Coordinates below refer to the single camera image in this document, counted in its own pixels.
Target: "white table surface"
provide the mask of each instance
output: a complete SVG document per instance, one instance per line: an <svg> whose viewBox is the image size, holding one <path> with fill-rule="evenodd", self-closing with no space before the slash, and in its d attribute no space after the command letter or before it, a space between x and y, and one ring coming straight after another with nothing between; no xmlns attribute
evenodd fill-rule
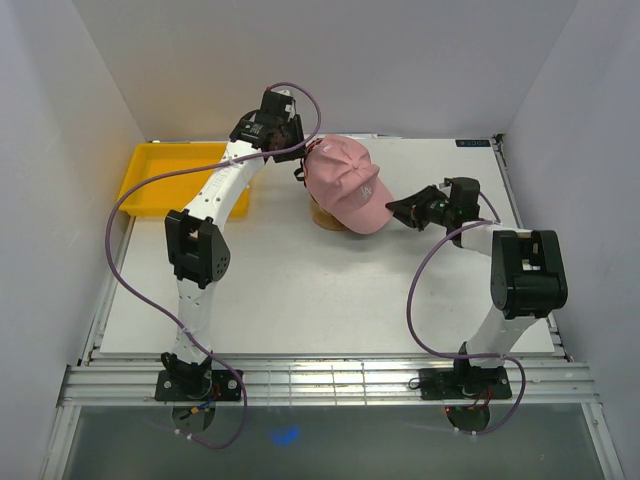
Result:
<svg viewBox="0 0 640 480"><path fill-rule="evenodd" d="M444 177L480 181L502 220L515 225L491 148L457 148L453 140L361 140L381 178L403 198ZM408 333L407 292L420 261L444 235L392 220L362 237L328 232L309 213L309 196L292 172L295 163L270 163L256 177L249 214L230 221L225 239L231 265L216 292L212 348L223 354L405 355L421 352ZM482 205L481 216L491 218ZM122 274L140 291L178 309L161 219L137 219ZM414 300L423 341L457 351L489 307L490 259L452 244L425 269ZM175 326L118 287L100 347L105 355L159 354L173 345ZM545 320L515 345L516 354L548 354Z"/></svg>

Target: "yellow plastic bin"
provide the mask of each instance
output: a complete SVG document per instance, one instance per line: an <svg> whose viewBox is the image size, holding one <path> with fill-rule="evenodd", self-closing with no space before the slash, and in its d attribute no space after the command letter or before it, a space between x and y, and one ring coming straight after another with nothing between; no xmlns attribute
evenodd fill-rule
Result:
<svg viewBox="0 0 640 480"><path fill-rule="evenodd" d="M143 143L136 147L120 196L147 178L185 168L218 163L226 143ZM120 206L120 210L136 217L164 217L169 210L181 211L211 176L213 170L178 175L145 185ZM232 217L244 217L249 209L249 189L238 198Z"/></svg>

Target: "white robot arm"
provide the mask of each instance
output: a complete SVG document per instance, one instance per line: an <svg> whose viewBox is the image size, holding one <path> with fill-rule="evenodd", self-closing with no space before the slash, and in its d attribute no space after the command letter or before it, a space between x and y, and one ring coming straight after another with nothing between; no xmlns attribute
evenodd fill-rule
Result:
<svg viewBox="0 0 640 480"><path fill-rule="evenodd" d="M444 226L458 247L490 256L493 305L458 354L447 356L454 360L452 370L420 371L422 398L461 398L489 388L493 398L510 398L504 357L531 325L564 306L567 299L558 237L553 231L478 222L478 181L461 177L445 179L444 185L451 187L449 195L432 185L387 208L408 227ZM465 226L469 228L454 233Z"/></svg>
<svg viewBox="0 0 640 480"><path fill-rule="evenodd" d="M169 261L178 283L178 317L184 330L178 329L172 352L161 355L172 387L156 389L156 400L201 398L199 395L209 389L211 361L185 331L209 350L214 293L231 260L222 236L227 218L251 179L264 167L268 152L275 153L276 163L306 154L302 123L288 90L265 91L260 109L242 117L230 140L222 161L231 164L214 170L182 211L172 210L165 218ZM242 160L259 152L265 152L264 160Z"/></svg>
<svg viewBox="0 0 640 480"><path fill-rule="evenodd" d="M531 230L509 228L503 225L482 225L469 229L462 234L462 248L474 250L491 257L495 232L514 232L517 238L521 239L530 239L532 236ZM536 267L524 264L522 268L527 271ZM531 314L508 319L505 313L493 304L478 331L467 341L466 353L469 355L475 353L507 355L522 334L538 320L540 320L539 317ZM469 363L472 366L482 368L496 368L504 365L504 360L499 358L472 358Z"/></svg>
<svg viewBox="0 0 640 480"><path fill-rule="evenodd" d="M256 153L251 144L243 141L229 142L222 160L233 160L251 153ZM236 163L227 168L215 170L198 195L184 207L189 216L204 221L213 219L213 225L220 233L224 231L225 223L236 201L248 187L251 179L265 163L258 160L247 160ZM223 255L221 263L216 264L216 274L229 266L230 256ZM213 299L218 281L212 281L205 288L188 278L178 280L179 307L178 318L207 348L211 342L211 319L214 314ZM176 342L172 349L178 358L186 363L201 363L205 359L204 353L196 348L184 332L178 329Z"/></svg>

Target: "cap logo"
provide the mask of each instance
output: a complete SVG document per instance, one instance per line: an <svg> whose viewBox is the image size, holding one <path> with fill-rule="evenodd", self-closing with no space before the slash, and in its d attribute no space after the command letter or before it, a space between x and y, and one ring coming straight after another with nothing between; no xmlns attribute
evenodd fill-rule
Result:
<svg viewBox="0 0 640 480"><path fill-rule="evenodd" d="M373 194L373 190L371 190L371 187L360 187L360 191L362 192L362 198L364 198L365 200L369 198L371 194Z"/></svg>

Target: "cap brim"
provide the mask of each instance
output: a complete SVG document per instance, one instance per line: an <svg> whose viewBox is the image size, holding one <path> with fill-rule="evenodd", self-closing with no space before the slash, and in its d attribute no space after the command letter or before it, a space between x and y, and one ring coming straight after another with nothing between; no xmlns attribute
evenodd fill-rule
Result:
<svg viewBox="0 0 640 480"><path fill-rule="evenodd" d="M389 202L393 202L391 192L376 178L375 193L363 207L350 213L334 213L333 216L349 230L368 235L380 230L393 217L393 213L385 206Z"/></svg>

